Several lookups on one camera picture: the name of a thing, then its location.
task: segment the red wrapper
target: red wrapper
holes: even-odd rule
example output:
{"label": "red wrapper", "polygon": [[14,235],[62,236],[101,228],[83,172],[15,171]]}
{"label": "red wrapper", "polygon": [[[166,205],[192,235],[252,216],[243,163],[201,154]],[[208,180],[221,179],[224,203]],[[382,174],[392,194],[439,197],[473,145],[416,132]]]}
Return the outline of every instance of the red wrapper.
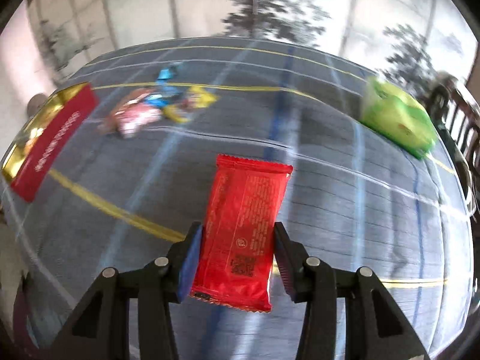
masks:
{"label": "red wrapper", "polygon": [[270,311],[273,226],[293,167],[220,154],[191,296]]}

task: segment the green and yellow package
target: green and yellow package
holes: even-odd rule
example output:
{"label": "green and yellow package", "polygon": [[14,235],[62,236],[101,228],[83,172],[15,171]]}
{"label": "green and yellow package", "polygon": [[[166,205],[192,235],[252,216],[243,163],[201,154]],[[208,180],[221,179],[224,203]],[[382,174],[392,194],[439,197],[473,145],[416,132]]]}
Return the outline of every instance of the green and yellow package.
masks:
{"label": "green and yellow package", "polygon": [[372,77],[367,82],[360,123],[421,159],[437,134],[425,108],[399,87]]}

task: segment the black tree foliage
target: black tree foliage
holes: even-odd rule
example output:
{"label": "black tree foliage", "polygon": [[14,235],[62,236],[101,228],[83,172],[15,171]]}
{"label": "black tree foliage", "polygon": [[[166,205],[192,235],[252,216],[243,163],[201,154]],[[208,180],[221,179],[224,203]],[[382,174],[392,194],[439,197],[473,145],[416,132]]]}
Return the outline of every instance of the black tree foliage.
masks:
{"label": "black tree foliage", "polygon": [[435,76],[430,55],[425,51],[425,37],[416,33],[410,25],[386,27],[383,33],[392,36],[397,44],[395,53],[387,58],[391,67],[382,70],[385,77],[414,96],[428,91],[428,84]]}
{"label": "black tree foliage", "polygon": [[238,12],[222,21],[225,35],[273,37],[308,47],[318,47],[317,37],[325,32],[318,25],[330,17],[312,0],[231,0]]}

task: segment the silver screw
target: silver screw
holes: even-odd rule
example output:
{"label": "silver screw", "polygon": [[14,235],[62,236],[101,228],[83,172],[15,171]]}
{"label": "silver screw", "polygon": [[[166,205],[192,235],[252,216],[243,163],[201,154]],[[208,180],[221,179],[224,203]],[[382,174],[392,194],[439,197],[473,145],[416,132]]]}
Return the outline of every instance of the silver screw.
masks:
{"label": "silver screw", "polygon": [[360,275],[365,276],[366,278],[369,278],[373,273],[374,272],[368,266],[360,268]]}
{"label": "silver screw", "polygon": [[154,263],[156,266],[167,266],[169,264],[169,260],[166,257],[157,257]]}
{"label": "silver screw", "polygon": [[308,266],[319,266],[320,259],[318,257],[308,257],[305,261]]}
{"label": "silver screw", "polygon": [[112,278],[113,276],[115,276],[115,269],[113,268],[105,268],[102,272],[102,276],[104,278]]}

